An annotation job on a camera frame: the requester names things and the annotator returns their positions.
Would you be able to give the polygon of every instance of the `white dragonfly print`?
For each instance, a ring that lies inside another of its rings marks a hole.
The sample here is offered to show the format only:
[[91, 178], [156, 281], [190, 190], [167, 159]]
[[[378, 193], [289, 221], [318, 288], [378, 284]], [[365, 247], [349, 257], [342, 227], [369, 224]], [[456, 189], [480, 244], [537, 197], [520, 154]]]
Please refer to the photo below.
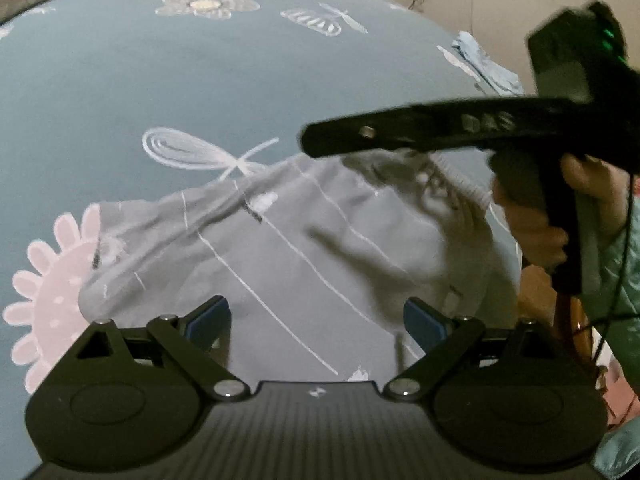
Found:
[[287, 18], [298, 25], [310, 28], [324, 36], [334, 37], [341, 33], [342, 27], [338, 22], [338, 18], [344, 20], [353, 30], [357, 30], [363, 34], [367, 34], [368, 30], [347, 14], [328, 4], [318, 3], [320, 7], [328, 12], [316, 12], [308, 9], [289, 9], [283, 10], [280, 15]]
[[223, 170], [218, 181], [225, 180], [237, 168], [250, 175], [262, 171], [267, 165], [248, 160], [251, 156], [275, 144], [274, 137], [250, 149], [238, 158], [222, 148], [172, 128], [150, 128], [142, 135], [142, 147], [154, 161], [181, 170]]

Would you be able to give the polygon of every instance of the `beige flower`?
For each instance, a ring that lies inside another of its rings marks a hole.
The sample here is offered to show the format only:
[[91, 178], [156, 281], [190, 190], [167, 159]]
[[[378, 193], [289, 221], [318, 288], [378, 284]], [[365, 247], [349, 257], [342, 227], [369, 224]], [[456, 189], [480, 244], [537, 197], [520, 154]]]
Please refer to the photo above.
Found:
[[158, 16], [195, 14], [211, 20], [228, 20], [232, 12], [258, 10], [253, 0], [162, 0], [164, 7], [156, 9]]

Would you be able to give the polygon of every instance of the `pink flower print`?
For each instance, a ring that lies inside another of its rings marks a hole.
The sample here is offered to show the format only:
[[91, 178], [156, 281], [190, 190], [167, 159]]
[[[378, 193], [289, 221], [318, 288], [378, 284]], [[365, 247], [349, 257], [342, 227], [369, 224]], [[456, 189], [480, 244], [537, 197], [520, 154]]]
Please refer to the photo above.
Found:
[[194, 14], [211, 20], [228, 20], [232, 12], [258, 10], [253, 0], [162, 0], [164, 7], [156, 9], [158, 16]]
[[88, 326], [78, 308], [78, 294], [92, 270], [100, 232], [100, 209], [91, 204], [80, 228], [71, 213], [60, 215], [53, 225], [57, 253], [42, 240], [34, 240], [27, 256], [36, 272], [19, 270], [14, 288], [28, 301], [14, 303], [2, 313], [11, 325], [31, 325], [31, 332], [15, 343], [11, 358], [17, 365], [33, 363], [24, 386], [30, 394]]

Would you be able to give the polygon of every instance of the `crumpled blue sock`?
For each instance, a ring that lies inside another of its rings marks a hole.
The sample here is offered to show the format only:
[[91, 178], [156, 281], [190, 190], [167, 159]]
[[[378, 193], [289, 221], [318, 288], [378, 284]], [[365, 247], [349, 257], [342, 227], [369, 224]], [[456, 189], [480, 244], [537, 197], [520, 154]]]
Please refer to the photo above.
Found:
[[461, 31], [452, 44], [485, 81], [500, 95], [523, 95], [524, 89], [517, 74], [494, 63], [471, 34]]

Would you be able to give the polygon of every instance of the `human hand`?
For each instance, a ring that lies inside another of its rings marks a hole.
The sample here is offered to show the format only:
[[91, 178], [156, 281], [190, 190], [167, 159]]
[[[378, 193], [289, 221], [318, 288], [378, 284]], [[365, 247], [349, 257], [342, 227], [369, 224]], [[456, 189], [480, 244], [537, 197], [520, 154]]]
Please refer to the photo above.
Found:
[[[562, 157], [561, 169], [572, 189], [596, 199], [600, 243], [608, 246], [625, 225], [628, 173], [595, 158], [582, 161], [569, 154]], [[568, 235], [550, 226], [544, 211], [513, 202], [497, 179], [494, 179], [493, 193], [494, 202], [504, 208], [511, 234], [530, 263], [548, 268], [566, 260], [562, 248], [568, 242]]]

